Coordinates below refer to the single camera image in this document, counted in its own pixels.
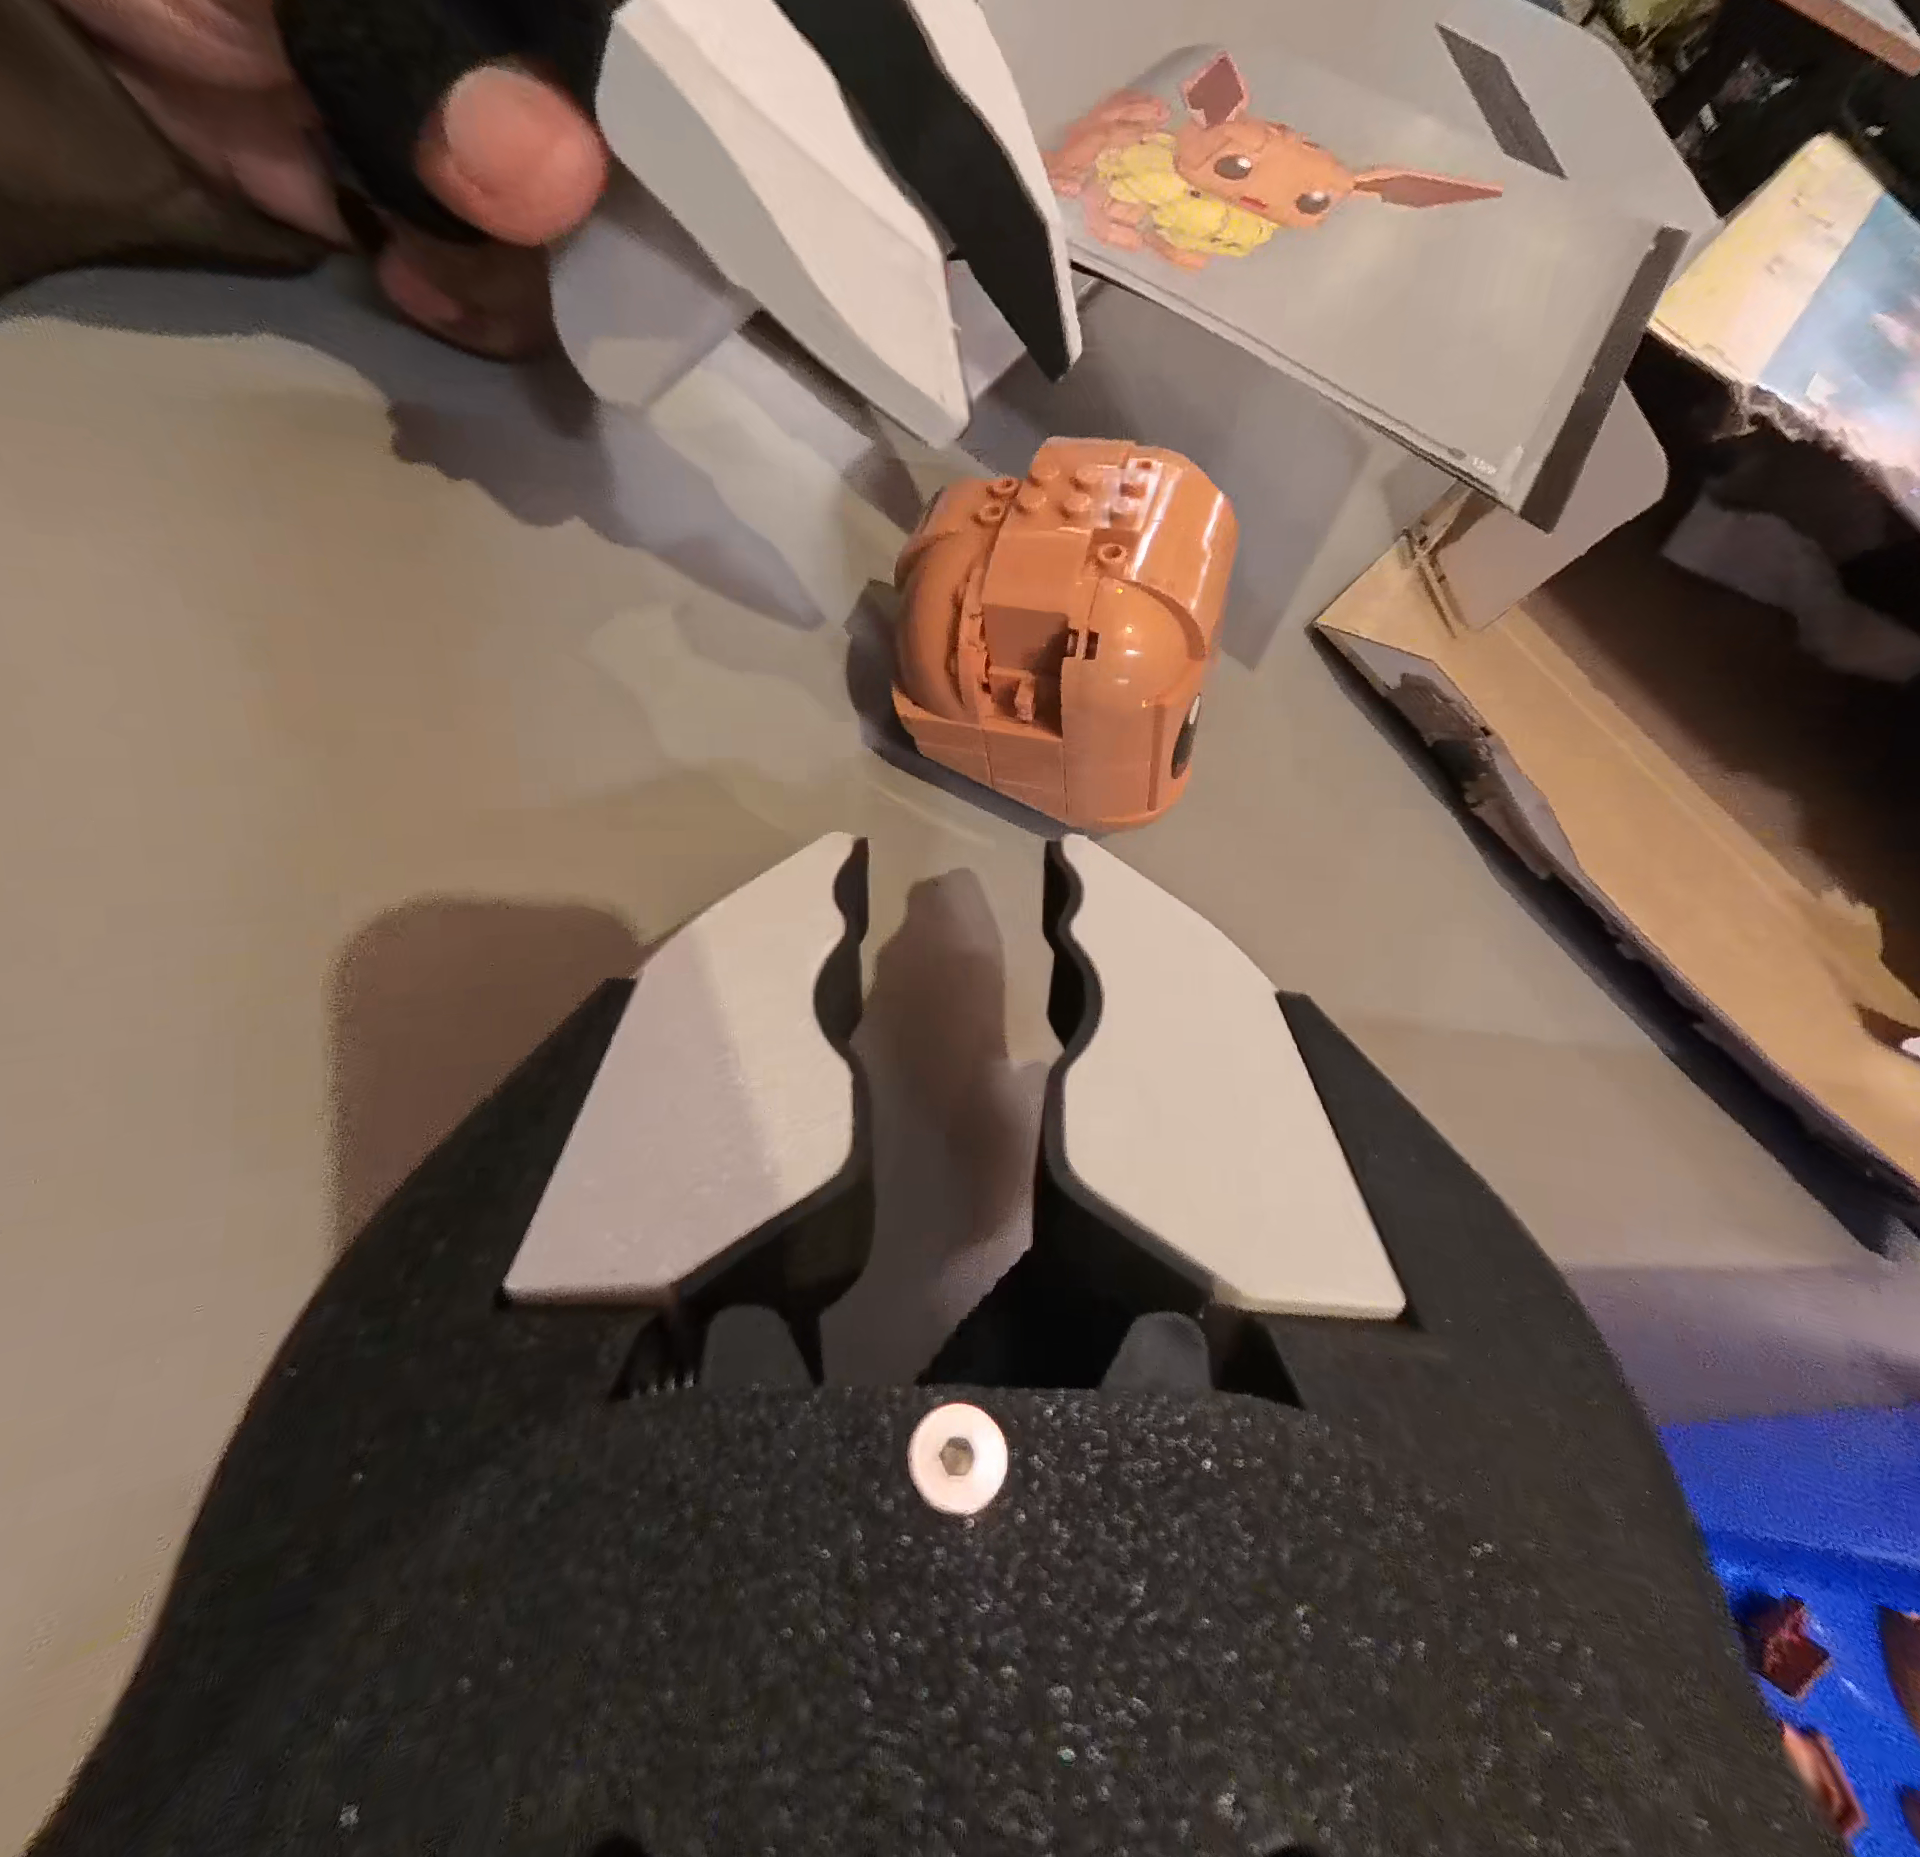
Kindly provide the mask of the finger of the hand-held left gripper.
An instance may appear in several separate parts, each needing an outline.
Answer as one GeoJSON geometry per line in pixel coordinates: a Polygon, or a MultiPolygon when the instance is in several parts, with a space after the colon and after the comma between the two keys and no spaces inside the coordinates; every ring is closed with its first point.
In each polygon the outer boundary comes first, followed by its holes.
{"type": "Polygon", "coordinates": [[[548,264],[564,353],[643,411],[754,311],[902,429],[970,418],[948,261],[775,0],[620,0],[604,199],[548,264]]]}
{"type": "Polygon", "coordinates": [[[1021,90],[977,0],[774,0],[883,161],[1051,380],[1080,353],[1072,264],[1021,90]]]}

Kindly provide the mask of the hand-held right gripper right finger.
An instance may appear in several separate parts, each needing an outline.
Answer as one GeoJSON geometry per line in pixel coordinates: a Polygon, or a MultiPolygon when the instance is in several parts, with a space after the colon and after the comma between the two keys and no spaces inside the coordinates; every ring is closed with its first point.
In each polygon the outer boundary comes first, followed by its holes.
{"type": "Polygon", "coordinates": [[[1280,989],[1107,846],[1044,857],[1044,1163],[1124,1272],[1248,1315],[1398,1323],[1403,1283],[1280,989]]]}

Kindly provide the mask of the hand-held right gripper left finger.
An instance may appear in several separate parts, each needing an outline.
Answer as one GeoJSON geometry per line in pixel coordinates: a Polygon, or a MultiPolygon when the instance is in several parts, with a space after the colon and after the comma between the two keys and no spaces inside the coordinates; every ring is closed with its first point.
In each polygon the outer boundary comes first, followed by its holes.
{"type": "Polygon", "coordinates": [[[873,1245],[868,867],[829,832],[653,949],[506,1297],[819,1314],[850,1289],[873,1245]]]}

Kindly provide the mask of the grey desk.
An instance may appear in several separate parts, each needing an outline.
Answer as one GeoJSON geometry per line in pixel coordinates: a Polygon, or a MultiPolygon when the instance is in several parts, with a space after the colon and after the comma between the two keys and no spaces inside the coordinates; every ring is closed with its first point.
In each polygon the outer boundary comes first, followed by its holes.
{"type": "MultiPolygon", "coordinates": [[[[1201,783],[1121,852],[1305,989],[1571,1272],[1653,1412],[1916,1396],[1916,1241],[1768,1154],[1417,771],[1308,619],[1425,467],[1095,306],[1076,415],[1254,475],[1201,783]]],[[[575,1006],[821,832],[873,844],[897,1383],[1029,1238],[1043,843],[882,750],[932,482],[767,338],[651,421],[358,264],[4,309],[4,1853],[109,1727],[273,1354],[575,1006]]]]}

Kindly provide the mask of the pile of brown bricks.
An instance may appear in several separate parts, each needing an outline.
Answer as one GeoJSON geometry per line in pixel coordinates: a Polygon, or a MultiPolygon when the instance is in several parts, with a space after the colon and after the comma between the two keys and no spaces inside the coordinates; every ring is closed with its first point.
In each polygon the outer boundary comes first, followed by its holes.
{"type": "Polygon", "coordinates": [[[1751,1616],[1759,1688],[1814,1820],[1845,1853],[1918,1850],[1918,1616],[1800,1599],[1751,1616]]]}

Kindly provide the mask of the person's left hand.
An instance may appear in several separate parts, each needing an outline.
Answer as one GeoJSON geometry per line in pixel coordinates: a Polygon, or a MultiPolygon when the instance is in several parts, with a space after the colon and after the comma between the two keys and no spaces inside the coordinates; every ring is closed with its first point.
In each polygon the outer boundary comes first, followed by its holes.
{"type": "Polygon", "coordinates": [[[549,344],[548,250],[609,180],[589,108],[467,74],[420,151],[478,240],[372,206],[285,57],[275,0],[4,0],[4,289],[100,265],[301,275],[358,250],[394,309],[478,356],[549,344]]]}

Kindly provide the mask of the fox print instruction booklet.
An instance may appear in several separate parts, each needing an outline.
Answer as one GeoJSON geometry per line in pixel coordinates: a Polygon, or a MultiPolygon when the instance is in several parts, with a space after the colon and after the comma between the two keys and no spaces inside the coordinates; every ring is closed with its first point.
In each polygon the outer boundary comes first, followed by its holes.
{"type": "Polygon", "coordinates": [[[1044,149],[1103,100],[1229,56],[1256,122],[1354,189],[1200,271],[1115,250],[1062,211],[1094,275],[1060,386],[1009,366],[964,447],[1013,468],[1048,433],[1196,457],[1233,498],[1229,610],[1253,663],[1283,605],[1348,584],[1334,524],[1376,494],[1380,548],[1456,487],[1492,499],[1527,586],[1662,491],[1621,388],[1710,206],[1619,57],[1527,0],[982,0],[1044,149]]]}

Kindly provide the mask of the blue plastic bin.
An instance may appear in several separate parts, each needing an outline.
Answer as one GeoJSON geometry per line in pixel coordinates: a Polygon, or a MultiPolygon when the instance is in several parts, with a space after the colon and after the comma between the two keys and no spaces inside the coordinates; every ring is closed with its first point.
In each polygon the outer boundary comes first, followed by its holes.
{"type": "Polygon", "coordinates": [[[1761,1700],[1751,1616],[1765,1601],[1800,1599],[1821,1619],[1843,1606],[1918,1616],[1916,1404],[1673,1425],[1659,1438],[1761,1700]]]}

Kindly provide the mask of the printed cardboard box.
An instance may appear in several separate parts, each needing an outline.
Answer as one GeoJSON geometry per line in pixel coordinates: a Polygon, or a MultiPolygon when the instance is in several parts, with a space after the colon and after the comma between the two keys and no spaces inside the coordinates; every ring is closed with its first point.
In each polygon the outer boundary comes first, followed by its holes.
{"type": "Polygon", "coordinates": [[[1659,302],[1665,494],[1417,526],[1316,632],[1506,852],[1916,1222],[1916,189],[1818,136],[1659,302]]]}

